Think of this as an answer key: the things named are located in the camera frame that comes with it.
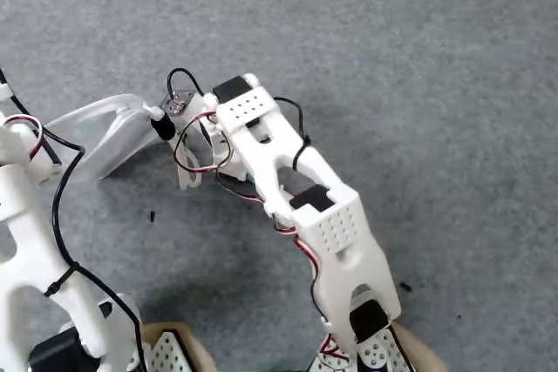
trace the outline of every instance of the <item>white perforated plate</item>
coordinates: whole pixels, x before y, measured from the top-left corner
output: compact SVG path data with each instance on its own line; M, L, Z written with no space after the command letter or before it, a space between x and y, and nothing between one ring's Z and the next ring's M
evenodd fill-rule
M362 363L372 371L377 372L416 372L407 363L402 348L399 347L390 328L380 331L366 342L358 345L358 353ZM332 356L319 354L316 356L308 372L358 372L356 358L350 363Z
M192 372L174 333L167 331L160 336L151 352L149 372Z
M217 118L222 123L225 133L230 135L239 127L273 111L276 107L277 103L268 91L263 87L256 87L252 91L217 106Z

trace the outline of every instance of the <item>black zip tie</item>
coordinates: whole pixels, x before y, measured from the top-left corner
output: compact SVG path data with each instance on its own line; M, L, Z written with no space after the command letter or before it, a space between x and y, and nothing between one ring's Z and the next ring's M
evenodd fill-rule
M48 287L48 289L46 290L46 292L43 295L46 296L47 298L50 298L51 296L53 296L56 292L58 292L60 290L62 285L64 285L64 282L66 282L68 279L70 279L71 274L73 274L78 269L79 269L79 263L74 261L70 265L68 270L66 270L64 272L64 274L62 276L60 276L60 279L58 279L55 282L52 282L52 284Z
M293 159L293 170L298 172L296 167L298 166L298 159L300 159L301 154L306 150L308 146L312 145L312 141L310 140L309 135L305 135L303 137L303 146L300 147L300 150L296 152L295 158Z

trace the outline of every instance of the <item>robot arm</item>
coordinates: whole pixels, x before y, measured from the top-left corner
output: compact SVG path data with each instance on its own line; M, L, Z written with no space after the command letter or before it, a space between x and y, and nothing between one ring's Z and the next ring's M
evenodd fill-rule
M8 121L26 118L4 118L0 112L0 123L4 121L0 125L0 223L5 223L17 244L17 252L10 258L0 252L0 369L64 370L68 367L65 357L48 354L66 351L66 359L79 362L81 370L124 371L136 341L133 325L122 309L111 300L98 305L80 274L71 274L58 292L50 292L51 285L70 267L57 248L52 226L33 190L33 183L44 180L49 167L44 165L48 158L41 155L44 149L30 155L29 139L37 143L33 131L24 124L7 126ZM24 313L17 290L22 287L34 287L48 295L71 317L71 324L60 334L35 348L19 322ZM121 298L138 317L129 299Z
M358 193L301 138L255 76L229 80L206 94L204 102L205 111L215 112L216 130L248 170L267 215L292 226L315 258L312 292L324 326L342 350L356 353L359 343L387 328L401 312ZM287 197L277 176L282 166L292 166L315 185Z
M2 91L0 84L0 100L2 95L6 96L6 90ZM188 93L187 98L171 95L162 110L148 106L133 95L108 98L47 126L73 139L78 125L102 119L100 116L110 112L114 112L114 120L103 131L101 140L89 147L91 151L78 166L77 172L81 171L82 180L103 178L151 143L158 134L172 147L183 189L199 185L203 172L217 172L218 179L226 174L240 182L253 182L257 195L251 200L262 203L264 211L281 233L293 235L296 245L310 258L314 268L312 299L328 336L317 358L320 364L314 362L311 368L317 365L318 370L326 365L339 370L363 364L368 369L383 370L378 369L385 364L382 360L393 353L398 358L402 356L401 360L394 360L394 365L399 362L406 367L401 370L414 370L391 328L401 307L386 258L371 234L358 193L339 179L310 145L302 130L297 132L290 125L277 102L255 76L248 74L231 79L215 87L212 93L201 94L199 90ZM149 120L156 133L147 125ZM211 146L214 160L211 166L200 167L188 150L187 128L190 126L197 129ZM9 315L9 309L13 309L13 304L9 306L6 301L10 301L10 295L17 287L31 285L44 292L68 268L54 247L50 226L44 222L32 200L27 176L31 171L26 168L33 165L29 164L26 152L21 153L21 149L16 152L20 159L17 162L13 158L1 161L6 155L5 145L14 141L13 132L8 135L6 130L0 129L0 176L4 175L8 180L7 183L1 182L0 203L8 196L12 201L12 191L3 188L6 184L12 187L23 185L18 187L24 191L20 199L23 204L17 207L18 213L3 213L0 206L0 221L8 221L10 230L15 237L21 237L20 240L25 239L25 234L19 228L24 226L27 230L30 225L16 221L29 219L27 222L35 222L31 229L40 238L36 240L36 246L41 248L36 248L34 254L45 254L45 257L34 260L30 266L36 266L37 270L30 271L29 276L13 270L17 260L23 260L18 262L17 268L25 266L25 261L31 257L29 254L28 259L24 259L18 252L14 259L0 262L0 279L10 275L16 278L12 280L16 283L0 281L0 318L8 318L1 315ZM277 174L277 170L284 166L310 178L314 185L300 193L287 193ZM41 181L41 176L38 177L36 181ZM23 245L32 248L27 242ZM104 319L77 275L66 284L65 292L52 299L69 312L90 354L103 359L99 370L122 370L117 365L127 364L124 357L130 359L133 330L111 325L125 323L130 328L130 322L126 323L126 318L124 322ZM6 372L23 372L29 348L25 347L23 340L14 337L13 332L12 321L7 324L0 321L0 345L6 343L10 348L8 356L0 354L0 366L7 362ZM132 344L119 350L126 354L122 359L114 357L111 351L111 348L118 347L114 345L114 339Z

